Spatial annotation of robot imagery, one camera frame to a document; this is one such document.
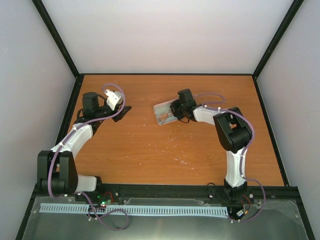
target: black frame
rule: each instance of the black frame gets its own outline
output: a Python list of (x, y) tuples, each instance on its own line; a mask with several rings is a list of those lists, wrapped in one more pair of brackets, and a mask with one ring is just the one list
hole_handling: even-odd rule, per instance
[[(68, 64), (71, 72), (75, 77), (75, 83), (72, 89), (72, 93), (63, 117), (63, 121), (56, 139), (56, 143), (60, 142), (64, 136), (68, 133), (68, 128), (71, 123), (72, 115), (75, 110), (76, 102), (79, 96), (79, 92), (82, 86), (82, 82), (84, 80), (85, 75), (200, 75), (200, 76), (210, 76), (210, 75), (223, 75), (223, 76), (230, 76), (230, 75), (238, 75), (238, 76), (252, 76), (252, 80), (254, 82), (254, 86), (257, 92), (257, 96), (262, 108), (263, 116), (267, 125), (267, 129), (270, 135), (270, 139), (273, 145), (273, 149), (276, 155), (276, 159), (278, 162), (278, 166), (280, 169), (280, 173), (282, 176), (284, 186), (266, 186), (264, 187), (266, 192), (266, 199), (281, 199), (281, 200), (295, 200), (303, 220), (303, 224), (307, 235), (310, 240), (315, 239), (313, 234), (311, 225), (308, 220), (308, 216), (306, 214), (303, 202), (300, 197), (300, 193), (297, 187), (291, 187), (286, 175), (286, 171), (281, 160), (281, 156), (279, 153), (279, 149), (276, 143), (276, 139), (274, 133), (272, 131), (272, 127), (268, 118), (268, 114), (260, 93), (259, 85), (258, 85), (258, 77), (262, 72), (263, 68), (267, 64), (269, 58), (271, 57), (273, 51), (277, 47), (278, 43), (280, 42), (282, 36), (284, 35), (285, 31), (287, 30), (288, 26), (290, 25), (292, 19), (298, 12), (300, 6), (304, 2), (304, 0), (293, 0), (290, 8), (288, 9), (285, 17), (283, 18), (280, 26), (278, 27), (274, 37), (272, 38), (269, 46), (265, 50), (261, 60), (259, 61), (255, 71), (253, 74), (226, 74), (226, 73), (213, 73), (213, 74), (206, 74), (206, 73), (79, 73), (77, 67), (75, 66), (70, 54), (66, 46), (64, 45), (53, 21), (51, 20), (49, 13), (47, 12), (43, 2), (41, 0), (32, 0), (34, 6), (38, 10), (43, 22), (45, 23), (47, 29), (49, 30), (52, 38), (54, 39), (56, 45), (58, 46), (61, 54), (63, 55), (66, 63)], [(101, 185), (103, 191), (111, 191), (113, 196), (115, 197), (116, 201), (121, 201), (128, 198), (192, 198), (197, 200), (202, 200), (204, 202), (208, 202), (211, 204), (221, 204), (225, 207), (236, 207), (239, 206), (240, 203), (229, 203), (224, 200), (224, 198), (219, 197), (209, 197), (209, 191), (211, 195), (217, 196), (223, 191), (223, 186), (177, 186), (177, 185), (140, 185), (140, 184), (102, 184)], [(262, 192), (259, 187), (249, 186), (247, 188), (247, 194), (252, 193), (256, 198), (262, 198)], [(92, 192), (88, 193), (90, 198), (93, 202), (99, 203), (99, 199), (97, 198), (97, 193)], [(37, 192), (35, 188), (32, 196), (30, 198), (29, 204), (27, 206), (24, 218), (20, 225), (18, 234), (16, 236), (16, 240), (21, 240), (23, 238), (24, 231), (27, 226), (27, 222), (31, 213), (31, 209), (33, 207), (35, 198), (37, 196), (44, 196), (43, 193)], [(86, 201), (83, 199), (82, 196), (76, 196), (76, 199), (79, 201)]]

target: white strip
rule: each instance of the white strip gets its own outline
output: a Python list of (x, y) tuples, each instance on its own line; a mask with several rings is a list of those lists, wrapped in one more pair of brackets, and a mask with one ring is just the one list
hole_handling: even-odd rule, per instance
[[(88, 204), (41, 203), (40, 213), (88, 214)], [(108, 205), (106, 209), (98, 209), (97, 214), (105, 214), (112, 210), (122, 209), (129, 216), (198, 216), (226, 218), (228, 211), (221, 206), (147, 206), (147, 205)], [(123, 215), (113, 212), (112, 215)]]

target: gray wall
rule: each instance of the gray wall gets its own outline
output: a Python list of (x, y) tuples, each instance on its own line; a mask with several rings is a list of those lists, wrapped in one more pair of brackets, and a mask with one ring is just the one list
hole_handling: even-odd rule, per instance
[(306, 0), (258, 78), (290, 184), (320, 239), (320, 1)]
[(0, 238), (14, 239), (74, 83), (31, 0), (0, 1)]
[(250, 74), (292, 1), (43, 3), (81, 73)]

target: wooden table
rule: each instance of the wooden table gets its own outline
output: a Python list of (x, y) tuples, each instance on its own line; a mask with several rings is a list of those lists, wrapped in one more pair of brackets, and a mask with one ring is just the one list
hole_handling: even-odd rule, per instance
[[(83, 94), (102, 94), (105, 83), (118, 84), (124, 90), (126, 105), (132, 109), (119, 122), (103, 122), (75, 159), (78, 174), (101, 176), (104, 183), (223, 185), (226, 152), (214, 126), (179, 121), (159, 126), (156, 122), (153, 106), (172, 100), (179, 90), (189, 88), (193, 94), (224, 95), (226, 102), (216, 107), (240, 108), (256, 132), (246, 155), (246, 176), (265, 186), (284, 185), (251, 76), (86, 75), (72, 123), (82, 108)], [(214, 100), (218, 99), (196, 99), (197, 103)]]

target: white panel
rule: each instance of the white panel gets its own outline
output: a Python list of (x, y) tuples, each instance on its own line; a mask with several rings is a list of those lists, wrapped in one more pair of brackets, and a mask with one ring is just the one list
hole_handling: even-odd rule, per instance
[(82, 73), (251, 74), (292, 0), (44, 0)]
[(290, 184), (320, 239), (320, 1), (304, 1), (258, 79)]
[(0, 239), (15, 239), (75, 81), (32, 1), (0, 1)]

